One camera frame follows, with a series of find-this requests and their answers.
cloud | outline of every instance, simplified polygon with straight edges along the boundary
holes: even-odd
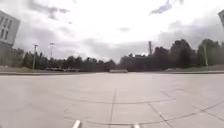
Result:
[[[153,10],[150,13],[150,15],[151,14],[161,14],[161,13],[163,13],[165,11],[170,10],[170,9],[172,9],[172,5],[169,3],[169,0],[167,0],[164,5],[160,6],[158,9]]]
[[[196,48],[204,38],[224,37],[222,0],[0,0],[0,8],[21,20],[14,47],[30,51],[38,44],[50,56],[53,42],[56,58],[119,60],[147,53],[149,40],[169,48],[184,38]]]

concrete pavement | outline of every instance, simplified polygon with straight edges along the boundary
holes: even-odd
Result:
[[[3,128],[223,128],[222,74],[0,76]]]

building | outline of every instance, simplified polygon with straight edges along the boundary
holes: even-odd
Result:
[[[0,42],[13,45],[20,21],[0,11]]]
[[[20,21],[0,11],[0,64],[8,61]]]
[[[220,17],[220,19],[222,21],[222,25],[224,27],[224,10],[222,10],[221,12],[219,12],[219,17]]]

pole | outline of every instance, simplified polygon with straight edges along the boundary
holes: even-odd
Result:
[[[36,60],[36,48],[37,48],[38,45],[34,45],[34,55],[33,55],[33,72],[34,72],[34,69],[35,69],[35,60]]]
[[[55,45],[55,43],[50,43],[51,46],[51,58],[53,57],[53,46]]]
[[[204,55],[205,55],[205,65],[206,65],[207,69],[209,70],[209,67],[208,67],[207,49],[206,49],[206,45],[205,44],[203,45],[203,48],[204,48]]]

street lamp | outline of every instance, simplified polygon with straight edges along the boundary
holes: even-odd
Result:
[[[53,54],[53,46],[55,45],[55,43],[50,43],[50,49],[51,49],[51,58],[52,58],[52,54]]]
[[[36,60],[36,50],[37,50],[37,44],[34,45],[34,55],[33,55],[33,72],[35,69],[35,60]]]

